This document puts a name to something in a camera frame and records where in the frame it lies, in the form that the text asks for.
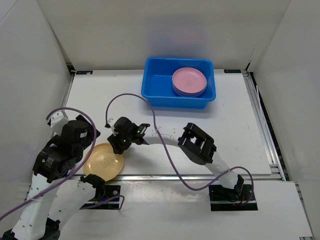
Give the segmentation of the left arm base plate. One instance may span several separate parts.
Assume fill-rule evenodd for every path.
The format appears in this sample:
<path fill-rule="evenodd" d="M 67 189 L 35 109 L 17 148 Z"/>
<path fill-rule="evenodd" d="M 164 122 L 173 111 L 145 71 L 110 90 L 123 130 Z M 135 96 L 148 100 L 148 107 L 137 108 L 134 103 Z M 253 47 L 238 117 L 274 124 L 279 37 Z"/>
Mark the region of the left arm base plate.
<path fill-rule="evenodd" d="M 106 184 L 104 186 L 104 195 L 100 198 L 93 198 L 86 202 L 81 210 L 118 210 L 122 204 L 121 185 Z"/>

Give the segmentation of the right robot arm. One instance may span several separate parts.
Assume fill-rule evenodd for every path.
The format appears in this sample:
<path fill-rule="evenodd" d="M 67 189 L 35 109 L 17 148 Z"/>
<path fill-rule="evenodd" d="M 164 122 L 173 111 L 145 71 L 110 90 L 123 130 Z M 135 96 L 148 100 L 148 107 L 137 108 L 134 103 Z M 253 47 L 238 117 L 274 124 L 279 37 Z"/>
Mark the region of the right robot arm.
<path fill-rule="evenodd" d="M 157 145 L 165 144 L 179 147 L 186 157 L 193 163 L 205 166 L 212 174 L 221 176 L 218 181 L 218 193 L 237 201 L 243 193 L 244 179 L 229 168 L 220 157 L 214 139 L 194 123 L 188 123 L 183 128 L 181 136 L 175 130 L 167 130 L 159 137 L 160 128 L 149 130 L 151 125 L 142 123 L 136 125 L 128 118 L 122 116 L 118 120 L 108 120 L 105 127 L 111 129 L 112 134 L 107 138 L 115 154 L 123 154 L 132 144 Z"/>

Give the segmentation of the pink plate front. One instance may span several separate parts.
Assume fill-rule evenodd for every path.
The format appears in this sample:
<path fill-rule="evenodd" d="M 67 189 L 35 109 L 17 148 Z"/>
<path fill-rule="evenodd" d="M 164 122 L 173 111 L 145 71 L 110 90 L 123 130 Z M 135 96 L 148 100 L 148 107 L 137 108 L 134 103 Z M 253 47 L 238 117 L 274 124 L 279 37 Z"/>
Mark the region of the pink plate front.
<path fill-rule="evenodd" d="M 195 94 L 207 87 L 207 79 L 201 71 L 183 67 L 173 73 L 172 85 L 180 92 Z"/>

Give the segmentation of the pink plate back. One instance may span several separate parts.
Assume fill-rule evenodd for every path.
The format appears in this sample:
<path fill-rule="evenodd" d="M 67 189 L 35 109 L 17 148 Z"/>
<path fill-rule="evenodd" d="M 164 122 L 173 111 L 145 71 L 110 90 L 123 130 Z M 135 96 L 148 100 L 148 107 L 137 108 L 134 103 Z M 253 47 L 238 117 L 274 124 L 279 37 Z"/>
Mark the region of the pink plate back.
<path fill-rule="evenodd" d="M 173 90 L 175 91 L 176 94 L 178 94 L 181 97 L 198 97 L 198 96 L 202 95 L 206 89 L 204 88 L 202 91 L 195 92 L 195 93 L 187 93 L 187 92 L 183 92 L 183 91 L 177 89 L 175 86 L 173 86 Z"/>

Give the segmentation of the pink plate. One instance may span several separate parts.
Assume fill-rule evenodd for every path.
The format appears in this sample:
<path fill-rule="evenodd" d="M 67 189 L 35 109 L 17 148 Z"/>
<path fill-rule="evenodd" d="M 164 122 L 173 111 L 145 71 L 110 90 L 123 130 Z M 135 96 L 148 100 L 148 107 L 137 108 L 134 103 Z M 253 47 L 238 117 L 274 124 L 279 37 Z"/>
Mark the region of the pink plate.
<path fill-rule="evenodd" d="M 173 90 L 175 91 L 176 94 L 178 94 L 181 97 L 198 97 L 198 96 L 202 95 L 206 89 L 204 88 L 202 91 L 195 92 L 195 93 L 187 93 L 187 92 L 183 92 L 183 91 L 177 89 L 175 86 L 173 86 Z"/>
<path fill-rule="evenodd" d="M 183 67 L 173 73 L 172 85 L 180 92 L 195 94 L 207 87 L 207 79 L 201 71 Z"/>

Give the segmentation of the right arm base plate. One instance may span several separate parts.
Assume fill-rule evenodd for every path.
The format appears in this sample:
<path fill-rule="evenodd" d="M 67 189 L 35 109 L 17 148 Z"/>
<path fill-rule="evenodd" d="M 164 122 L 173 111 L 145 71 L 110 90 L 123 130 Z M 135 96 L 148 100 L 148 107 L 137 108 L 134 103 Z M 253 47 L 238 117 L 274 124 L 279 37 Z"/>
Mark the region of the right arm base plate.
<path fill-rule="evenodd" d="M 240 194 L 221 185 L 208 187 L 210 210 L 212 212 L 257 211 L 258 205 L 251 184 L 244 184 Z"/>

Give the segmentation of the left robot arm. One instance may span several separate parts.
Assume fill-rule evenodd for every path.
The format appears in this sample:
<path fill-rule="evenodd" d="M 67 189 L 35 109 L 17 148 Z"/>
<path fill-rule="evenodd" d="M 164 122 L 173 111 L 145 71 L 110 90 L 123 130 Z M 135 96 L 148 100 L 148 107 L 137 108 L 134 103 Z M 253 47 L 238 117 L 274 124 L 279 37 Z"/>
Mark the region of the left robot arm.
<path fill-rule="evenodd" d="M 59 186 L 74 174 L 84 150 L 100 132 L 83 115 L 69 120 L 61 111 L 50 117 L 48 125 L 56 134 L 37 155 L 26 204 L 15 226 L 3 233 L 3 240 L 57 240 L 65 223 L 86 202 L 105 195 L 105 181 L 90 173 L 80 178 L 65 203 L 52 208 Z"/>

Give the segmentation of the yellow plate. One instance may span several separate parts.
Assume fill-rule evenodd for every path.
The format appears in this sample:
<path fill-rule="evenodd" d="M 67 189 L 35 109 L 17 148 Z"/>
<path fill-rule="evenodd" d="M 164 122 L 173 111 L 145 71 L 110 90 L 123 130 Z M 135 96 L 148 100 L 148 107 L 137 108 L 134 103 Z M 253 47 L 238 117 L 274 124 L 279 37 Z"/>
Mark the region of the yellow plate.
<path fill-rule="evenodd" d="M 93 148 L 93 151 L 83 165 L 84 174 L 96 175 L 105 182 L 114 179 L 122 170 L 124 157 L 115 154 L 109 143 L 101 143 Z"/>

